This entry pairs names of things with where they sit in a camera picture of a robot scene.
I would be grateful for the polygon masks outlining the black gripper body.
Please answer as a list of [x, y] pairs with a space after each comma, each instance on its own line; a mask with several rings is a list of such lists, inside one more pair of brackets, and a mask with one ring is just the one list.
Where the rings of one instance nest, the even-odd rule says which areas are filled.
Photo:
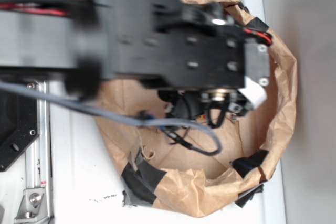
[[245, 116], [266, 100], [270, 63], [268, 47], [250, 39], [244, 45], [244, 87], [209, 91], [158, 91], [161, 100], [169, 103], [166, 117], [196, 120], [204, 115], [208, 126], [220, 127], [226, 113]]

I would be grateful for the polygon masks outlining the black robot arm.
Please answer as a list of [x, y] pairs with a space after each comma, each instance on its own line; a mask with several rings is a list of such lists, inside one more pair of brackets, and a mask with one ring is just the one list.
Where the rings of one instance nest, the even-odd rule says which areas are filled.
[[130, 79], [171, 106], [165, 125], [267, 99], [270, 34], [226, 14], [239, 0], [1, 0], [1, 84], [60, 79], [96, 96]]

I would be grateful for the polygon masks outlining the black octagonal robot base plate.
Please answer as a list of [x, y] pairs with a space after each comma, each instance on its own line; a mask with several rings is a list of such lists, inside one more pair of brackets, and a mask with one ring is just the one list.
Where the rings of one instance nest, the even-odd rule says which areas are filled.
[[38, 136], [38, 101], [2, 90], [1, 172], [7, 171]]

